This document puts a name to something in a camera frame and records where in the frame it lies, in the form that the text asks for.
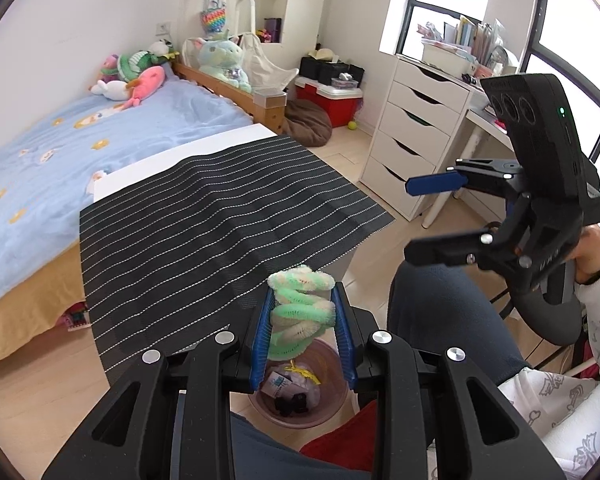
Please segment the red storage box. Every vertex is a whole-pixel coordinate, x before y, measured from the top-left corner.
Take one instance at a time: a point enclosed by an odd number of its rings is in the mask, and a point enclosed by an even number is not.
[[[313,79],[298,77],[296,78],[296,95],[298,99],[307,99],[326,111],[331,120],[331,126],[337,128],[346,126],[349,121],[353,120],[363,93],[360,88],[339,90]]]

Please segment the person's leg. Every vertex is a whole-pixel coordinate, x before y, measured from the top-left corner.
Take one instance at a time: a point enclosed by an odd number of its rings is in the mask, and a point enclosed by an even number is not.
[[[233,413],[231,430],[236,480],[369,480],[371,477],[364,471],[344,469],[301,455]]]
[[[493,305],[462,269],[403,262],[389,293],[387,327],[415,349],[443,354],[461,348],[495,384],[527,366]]]

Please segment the electrical outlet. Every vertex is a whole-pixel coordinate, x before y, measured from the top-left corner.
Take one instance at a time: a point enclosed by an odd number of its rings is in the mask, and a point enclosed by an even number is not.
[[[171,34],[171,22],[156,23],[155,35],[156,36],[168,36]]]

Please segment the person's hand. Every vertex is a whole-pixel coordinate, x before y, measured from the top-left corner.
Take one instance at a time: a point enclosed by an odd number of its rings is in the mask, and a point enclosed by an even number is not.
[[[587,283],[600,273],[600,227],[589,225],[582,229],[580,241],[567,260],[576,261],[576,282]]]

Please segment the black striped placemat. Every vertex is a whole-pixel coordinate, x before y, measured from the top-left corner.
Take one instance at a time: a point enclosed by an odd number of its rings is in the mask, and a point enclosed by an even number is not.
[[[238,314],[272,272],[321,268],[392,221],[288,137],[186,158],[96,202],[80,214],[80,253],[109,381],[146,349],[243,333]]]

